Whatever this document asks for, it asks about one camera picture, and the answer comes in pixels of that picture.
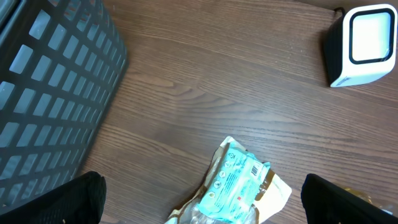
white device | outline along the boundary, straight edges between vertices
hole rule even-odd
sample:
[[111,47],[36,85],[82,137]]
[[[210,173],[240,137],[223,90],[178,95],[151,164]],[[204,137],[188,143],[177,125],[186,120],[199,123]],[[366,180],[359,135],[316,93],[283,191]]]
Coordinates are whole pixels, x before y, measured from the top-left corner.
[[396,61],[397,11],[389,4],[357,7],[333,24],[324,41],[331,87],[371,83]]

wipes package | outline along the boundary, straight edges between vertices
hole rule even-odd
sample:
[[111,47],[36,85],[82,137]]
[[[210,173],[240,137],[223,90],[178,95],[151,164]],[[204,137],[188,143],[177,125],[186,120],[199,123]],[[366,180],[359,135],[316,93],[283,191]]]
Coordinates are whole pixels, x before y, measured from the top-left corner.
[[285,206],[292,193],[270,167],[227,137],[213,156],[204,184],[166,224],[264,222]]

blue package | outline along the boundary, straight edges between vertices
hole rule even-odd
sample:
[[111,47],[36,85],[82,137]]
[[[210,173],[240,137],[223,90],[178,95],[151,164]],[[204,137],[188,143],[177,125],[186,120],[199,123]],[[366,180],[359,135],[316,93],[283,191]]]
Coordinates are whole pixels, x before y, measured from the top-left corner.
[[261,163],[254,154],[234,147],[231,142],[215,178],[197,205],[199,211],[222,222],[244,223],[269,169],[269,163]]

